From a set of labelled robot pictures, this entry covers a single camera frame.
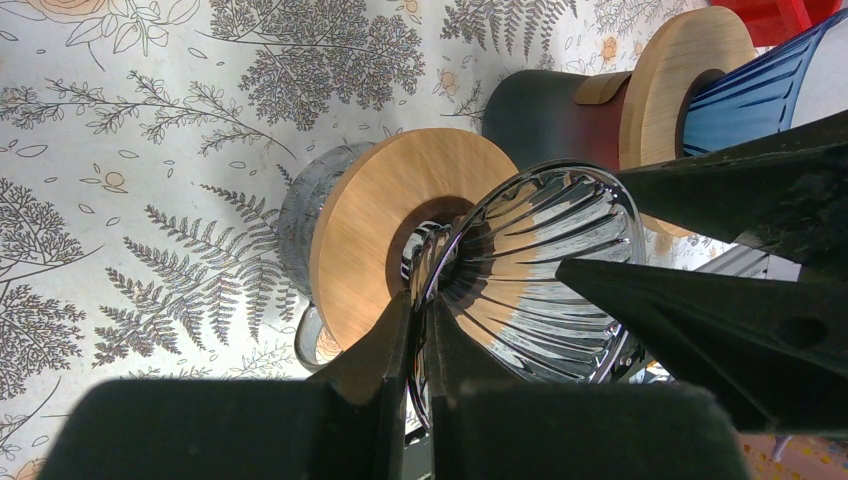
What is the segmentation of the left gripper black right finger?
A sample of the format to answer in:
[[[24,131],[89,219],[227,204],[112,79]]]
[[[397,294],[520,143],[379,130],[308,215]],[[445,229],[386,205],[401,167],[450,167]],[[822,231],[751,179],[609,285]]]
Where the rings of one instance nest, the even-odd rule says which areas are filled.
[[[438,479],[744,479],[728,416],[679,384],[535,383],[466,335],[443,300],[423,312]]]

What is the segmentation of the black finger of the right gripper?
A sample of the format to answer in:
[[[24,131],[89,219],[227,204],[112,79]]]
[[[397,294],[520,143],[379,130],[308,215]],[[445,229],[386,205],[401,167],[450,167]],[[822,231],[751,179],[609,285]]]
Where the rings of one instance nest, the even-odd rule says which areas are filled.
[[[638,209],[802,265],[847,262],[847,114],[619,174]]]
[[[743,432],[847,433],[847,286],[571,259],[556,278]]]

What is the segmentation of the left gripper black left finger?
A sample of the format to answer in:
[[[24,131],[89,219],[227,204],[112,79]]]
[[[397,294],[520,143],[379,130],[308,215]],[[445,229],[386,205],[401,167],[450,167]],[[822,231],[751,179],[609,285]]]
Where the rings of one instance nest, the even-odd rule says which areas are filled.
[[[76,405],[43,479],[397,479],[411,296],[305,380],[113,380]]]

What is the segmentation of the clear grey glass dripper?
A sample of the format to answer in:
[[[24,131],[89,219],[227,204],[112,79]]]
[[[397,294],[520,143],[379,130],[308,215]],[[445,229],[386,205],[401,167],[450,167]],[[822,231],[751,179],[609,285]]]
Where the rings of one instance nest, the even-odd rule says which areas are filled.
[[[520,379],[605,383],[629,335],[557,279],[572,259],[642,264],[643,224],[610,172],[545,162],[424,238],[410,266],[412,309],[444,301],[460,331]]]

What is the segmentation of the wooden ring holder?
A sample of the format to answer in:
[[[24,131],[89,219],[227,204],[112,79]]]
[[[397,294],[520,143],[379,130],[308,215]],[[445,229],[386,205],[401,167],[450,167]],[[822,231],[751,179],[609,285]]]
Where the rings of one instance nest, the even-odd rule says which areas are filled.
[[[692,98],[756,57],[743,21],[720,6],[679,14],[652,36],[632,72],[619,132],[622,171],[675,160]]]
[[[421,223],[464,216],[517,171],[494,143],[454,128],[404,132],[361,154],[327,197],[310,249],[312,301],[339,346],[404,289],[402,252]]]

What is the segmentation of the clear glass pitcher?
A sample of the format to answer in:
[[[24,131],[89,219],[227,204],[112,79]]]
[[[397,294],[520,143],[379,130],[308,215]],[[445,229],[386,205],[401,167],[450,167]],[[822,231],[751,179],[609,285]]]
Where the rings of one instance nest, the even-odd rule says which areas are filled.
[[[290,285],[307,301],[299,321],[294,350],[300,364],[315,373],[327,364],[318,358],[323,321],[317,313],[310,286],[309,260],[313,233],[323,206],[346,170],[373,142],[334,147],[311,161],[289,186],[278,221],[278,253]]]

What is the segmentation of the dark glass carafe red rim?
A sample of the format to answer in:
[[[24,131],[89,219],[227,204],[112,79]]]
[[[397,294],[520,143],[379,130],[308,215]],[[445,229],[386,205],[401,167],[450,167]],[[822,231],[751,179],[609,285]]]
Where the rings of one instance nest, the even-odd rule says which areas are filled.
[[[622,110],[631,76],[547,70],[511,74],[487,102],[482,136],[520,170],[571,159],[617,172]]]

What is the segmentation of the white paper coffee filter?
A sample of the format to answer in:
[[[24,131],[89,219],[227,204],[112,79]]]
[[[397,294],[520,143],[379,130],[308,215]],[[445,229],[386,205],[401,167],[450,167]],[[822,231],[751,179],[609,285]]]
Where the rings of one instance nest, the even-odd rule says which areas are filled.
[[[847,109],[847,21],[822,37],[807,68],[795,104],[791,128]]]

